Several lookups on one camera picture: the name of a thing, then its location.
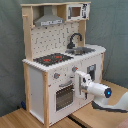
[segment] oven door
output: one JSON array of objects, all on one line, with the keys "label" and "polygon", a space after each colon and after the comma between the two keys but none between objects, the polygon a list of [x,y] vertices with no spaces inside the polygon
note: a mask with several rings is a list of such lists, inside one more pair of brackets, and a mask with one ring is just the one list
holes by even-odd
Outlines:
[{"label": "oven door", "polygon": [[74,85],[59,87],[62,81],[49,88],[49,121],[50,125],[58,122],[79,108],[79,100],[75,97]]}]

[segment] countertop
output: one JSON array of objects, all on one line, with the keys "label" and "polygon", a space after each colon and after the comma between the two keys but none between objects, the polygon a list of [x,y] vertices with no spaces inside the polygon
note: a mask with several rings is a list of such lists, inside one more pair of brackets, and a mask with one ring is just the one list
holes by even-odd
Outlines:
[{"label": "countertop", "polygon": [[86,44],[85,47],[94,49],[95,51],[94,52],[87,53],[87,54],[84,54],[84,55],[81,55],[81,56],[74,56],[74,55],[65,53],[65,50],[64,51],[61,51],[61,54],[74,57],[74,59],[70,59],[70,60],[67,60],[67,61],[62,62],[62,63],[54,64],[54,65],[51,65],[49,67],[43,66],[43,65],[41,65],[39,63],[36,63],[36,62],[29,61],[27,59],[24,59],[23,62],[24,63],[27,63],[28,65],[31,65],[31,66],[33,66],[35,68],[38,68],[38,69],[40,69],[42,71],[48,72],[51,69],[55,69],[57,67],[61,67],[61,66],[67,65],[69,63],[74,63],[74,62],[76,62],[78,60],[80,61],[82,59],[87,59],[87,58],[90,58],[90,57],[99,55],[101,53],[104,53],[106,51],[106,49],[104,47],[97,46],[97,45],[89,45],[89,44]]},{"label": "countertop", "polygon": [[[0,118],[0,128],[44,128],[44,125],[23,109],[18,109]],[[50,128],[81,128],[68,117]]]}]

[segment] toy stove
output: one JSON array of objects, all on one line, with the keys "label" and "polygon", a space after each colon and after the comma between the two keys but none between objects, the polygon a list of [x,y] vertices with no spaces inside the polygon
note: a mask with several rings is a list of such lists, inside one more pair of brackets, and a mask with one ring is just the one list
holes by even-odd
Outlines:
[{"label": "toy stove", "polygon": [[[82,18],[81,3],[57,4],[55,7],[55,3],[52,6],[46,6],[45,3],[44,6],[37,4],[37,7],[28,5],[22,8],[26,55],[26,59],[23,60],[26,106],[27,111],[41,121],[45,128],[93,100],[93,95],[90,94],[86,94],[83,98],[75,96],[76,87],[79,87],[77,81],[79,78],[75,78],[76,71],[90,74],[91,79],[97,83],[100,83],[102,78],[102,59],[105,49],[100,46],[85,45],[86,20],[89,19],[90,3],[85,2],[85,4],[87,6],[85,20]],[[75,21],[60,23],[58,19],[49,21],[49,18],[41,21],[45,18],[42,17],[39,20],[41,25],[47,26],[39,26],[40,23],[34,25],[33,21],[43,14],[38,13],[41,10],[48,12],[47,7],[51,7],[51,11],[55,12],[54,15],[61,17],[64,12],[67,15],[63,17],[64,19]],[[77,52],[72,52],[72,47],[78,48]]]},{"label": "toy stove", "polygon": [[42,64],[48,67],[50,65],[54,65],[69,59],[73,59],[73,57],[70,57],[61,53],[54,53],[51,55],[36,58],[34,59],[34,62],[37,62],[39,64]]}]

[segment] wall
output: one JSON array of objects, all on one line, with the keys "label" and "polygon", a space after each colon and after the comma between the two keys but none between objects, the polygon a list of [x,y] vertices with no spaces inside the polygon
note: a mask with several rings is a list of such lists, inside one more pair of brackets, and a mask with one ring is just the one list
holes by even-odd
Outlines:
[{"label": "wall", "polygon": [[[66,51],[71,35],[78,33],[79,22],[35,27],[31,31],[33,58],[48,55],[51,52]],[[78,35],[73,38],[78,46]]]},{"label": "wall", "polygon": [[[68,0],[0,0],[0,116],[15,110],[22,100],[25,101],[22,66],[25,51],[20,4],[43,2]],[[107,49],[103,78],[128,87],[128,1],[91,2],[86,43]]]}]

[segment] knob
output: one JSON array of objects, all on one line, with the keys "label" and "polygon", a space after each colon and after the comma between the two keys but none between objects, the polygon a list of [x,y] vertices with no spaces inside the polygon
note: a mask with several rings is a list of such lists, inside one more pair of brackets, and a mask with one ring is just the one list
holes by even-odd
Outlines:
[{"label": "knob", "polygon": [[72,71],[75,72],[78,68],[77,67],[73,67]]},{"label": "knob", "polygon": [[55,74],[54,74],[54,78],[55,78],[55,79],[58,79],[59,76],[60,76],[60,74],[58,74],[58,73],[55,73]]}]

